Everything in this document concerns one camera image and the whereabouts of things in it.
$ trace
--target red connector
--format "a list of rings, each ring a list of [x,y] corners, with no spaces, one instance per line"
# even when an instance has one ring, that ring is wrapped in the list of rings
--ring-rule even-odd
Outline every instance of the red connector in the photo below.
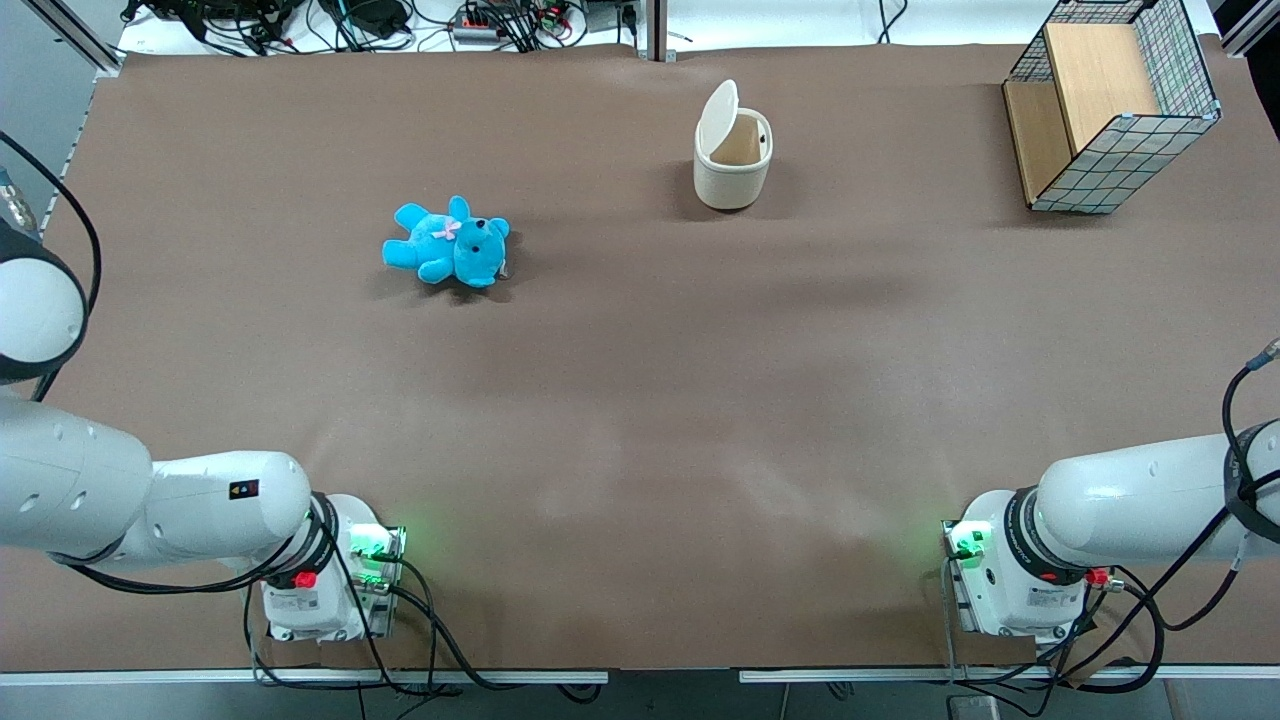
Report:
[[[1106,568],[1094,568],[1084,571],[1084,582],[1096,588],[1103,588],[1111,582],[1111,574]]]

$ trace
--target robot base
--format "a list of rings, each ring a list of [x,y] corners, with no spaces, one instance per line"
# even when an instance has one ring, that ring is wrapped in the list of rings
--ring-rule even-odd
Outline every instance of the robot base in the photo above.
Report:
[[[1005,507],[1014,492],[978,496],[957,523],[943,523],[947,551],[977,552],[951,564],[960,625],[989,635],[1034,637],[1053,644],[1071,630],[1084,605],[1084,583],[1055,585],[1023,569],[1005,541]]]
[[[361,550],[370,550],[370,543],[376,543],[371,547],[375,552],[403,557],[404,529],[379,525],[372,509],[356,497],[326,497],[338,516],[334,533],[338,548],[329,564],[316,573],[315,584],[310,588],[279,589],[262,584],[262,607],[271,638],[316,642],[362,639],[365,623],[361,612],[372,637],[387,637],[396,611],[396,596],[387,588],[399,582],[401,565],[370,560],[361,555]],[[355,593],[338,562],[338,553],[355,582]],[[356,596],[360,597],[360,609],[355,603]]]

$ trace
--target white trash can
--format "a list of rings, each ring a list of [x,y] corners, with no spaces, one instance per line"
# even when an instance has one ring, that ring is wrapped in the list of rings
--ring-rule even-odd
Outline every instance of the white trash can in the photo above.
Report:
[[[694,191],[717,210],[746,208],[760,196],[773,159],[773,129],[755,110],[739,108],[737,83],[716,88],[694,132]]]

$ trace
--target brown table surface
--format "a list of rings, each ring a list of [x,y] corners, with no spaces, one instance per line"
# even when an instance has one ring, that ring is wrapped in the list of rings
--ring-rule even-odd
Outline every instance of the brown table surface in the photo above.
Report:
[[[367,500],[477,666],[937,665],[940,521],[1060,457],[1216,432],[1280,318],[1280,152],[1245,64],[1210,42],[1221,124],[1112,217],[1057,217],[1021,202],[1019,53],[133,56],[68,177],[106,263],[50,401],[157,459],[283,450]],[[728,77],[777,152],[722,215],[690,159]],[[396,208],[452,193],[515,229],[488,295],[381,265]],[[50,237],[83,268],[64,204]],[[1274,383],[1245,384],[1242,424]],[[234,594],[0,561],[5,670],[247,664]],[[1276,569],[1167,659],[1280,661]],[[398,635],[388,661],[422,666]]]

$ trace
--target pink bow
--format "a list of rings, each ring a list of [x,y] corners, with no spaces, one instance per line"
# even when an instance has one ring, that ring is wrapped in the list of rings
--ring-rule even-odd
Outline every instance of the pink bow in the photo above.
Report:
[[[445,218],[444,219],[444,229],[443,231],[435,231],[435,232],[433,232],[431,237],[443,237],[444,240],[453,240],[453,231],[456,231],[456,229],[458,229],[461,227],[462,227],[462,223],[454,220],[453,218]]]

